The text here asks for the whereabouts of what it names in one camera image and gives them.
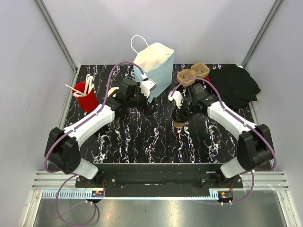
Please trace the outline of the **single black cup lid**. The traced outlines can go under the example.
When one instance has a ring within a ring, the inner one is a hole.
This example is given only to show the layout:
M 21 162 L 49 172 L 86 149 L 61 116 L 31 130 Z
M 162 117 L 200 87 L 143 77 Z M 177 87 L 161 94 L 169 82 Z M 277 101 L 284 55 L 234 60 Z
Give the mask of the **single black cup lid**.
M 176 110 L 172 113 L 172 120 L 177 123 L 185 123 L 188 121 L 187 118 L 182 113 Z

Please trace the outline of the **stack of paper cups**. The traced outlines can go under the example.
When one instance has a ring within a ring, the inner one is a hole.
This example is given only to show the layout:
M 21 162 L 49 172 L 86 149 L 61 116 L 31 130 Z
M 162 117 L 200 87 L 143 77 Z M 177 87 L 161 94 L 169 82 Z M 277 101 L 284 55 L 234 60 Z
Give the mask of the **stack of paper cups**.
M 119 87 L 112 87 L 109 89 L 107 93 L 107 97 L 116 97 L 116 93 L 118 92 Z

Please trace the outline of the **stack of pulp cup carriers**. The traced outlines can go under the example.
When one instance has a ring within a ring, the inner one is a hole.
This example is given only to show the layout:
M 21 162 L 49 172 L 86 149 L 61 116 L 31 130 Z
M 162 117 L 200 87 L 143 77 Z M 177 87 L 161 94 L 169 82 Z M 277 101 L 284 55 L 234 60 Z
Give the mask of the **stack of pulp cup carriers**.
M 205 79 L 209 75 L 210 69 L 204 63 L 196 63 L 190 69 L 182 70 L 177 74 L 177 81 L 179 83 L 190 78 Z

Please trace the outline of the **light blue paper bag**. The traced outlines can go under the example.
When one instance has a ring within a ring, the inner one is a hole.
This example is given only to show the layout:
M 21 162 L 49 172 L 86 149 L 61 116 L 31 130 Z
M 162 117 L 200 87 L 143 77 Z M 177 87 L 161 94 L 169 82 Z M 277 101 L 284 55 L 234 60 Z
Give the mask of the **light blue paper bag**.
M 141 51 L 137 51 L 133 47 L 133 39 L 135 37 L 143 38 L 140 35 L 134 35 L 131 38 L 130 46 L 136 53 L 133 61 L 135 81 L 142 82 L 141 70 L 144 71 L 148 79 L 152 79 L 156 83 L 156 88 L 151 91 L 148 102 L 159 96 L 172 83 L 172 71 L 174 62 L 174 50 L 167 46 L 156 42 L 146 44 Z

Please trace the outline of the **single brown paper cup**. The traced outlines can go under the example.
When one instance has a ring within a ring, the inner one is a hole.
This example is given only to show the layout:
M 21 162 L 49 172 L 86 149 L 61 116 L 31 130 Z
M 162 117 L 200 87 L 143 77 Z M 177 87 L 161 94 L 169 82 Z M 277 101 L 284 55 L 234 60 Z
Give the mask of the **single brown paper cup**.
M 173 120 L 173 125 L 176 127 L 176 128 L 182 128 L 185 126 L 186 123 L 188 123 L 187 120 L 185 121 L 176 121 L 176 120 Z

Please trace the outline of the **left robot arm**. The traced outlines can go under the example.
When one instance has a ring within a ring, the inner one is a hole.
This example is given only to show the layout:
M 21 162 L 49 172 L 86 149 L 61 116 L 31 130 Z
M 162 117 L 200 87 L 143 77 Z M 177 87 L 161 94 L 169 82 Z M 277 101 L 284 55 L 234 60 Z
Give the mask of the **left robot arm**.
M 142 82 L 126 79 L 119 87 L 108 90 L 104 103 L 84 118 L 62 130 L 55 127 L 50 131 L 45 163 L 53 164 L 66 175 L 83 176 L 91 187 L 98 187 L 102 183 L 102 175 L 94 164 L 80 156 L 82 144 L 117 119 L 123 110 L 137 108 L 144 114 L 150 113 L 148 99 L 154 88 L 156 83 L 152 79 L 144 79 Z

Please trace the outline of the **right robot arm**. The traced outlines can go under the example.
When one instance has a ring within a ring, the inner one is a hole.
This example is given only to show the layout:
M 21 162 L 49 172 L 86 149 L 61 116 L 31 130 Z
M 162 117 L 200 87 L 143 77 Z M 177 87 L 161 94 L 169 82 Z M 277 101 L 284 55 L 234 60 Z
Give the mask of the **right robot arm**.
M 193 115 L 201 113 L 221 124 L 238 142 L 236 157 L 216 171 L 215 182 L 219 187 L 228 186 L 236 175 L 276 159 L 270 129 L 266 125 L 245 120 L 224 104 L 219 95 L 208 95 L 201 84 L 191 85 L 187 90 L 187 96 L 177 90 L 168 96 L 169 101 L 176 104 L 172 113 L 175 127 L 183 127 Z

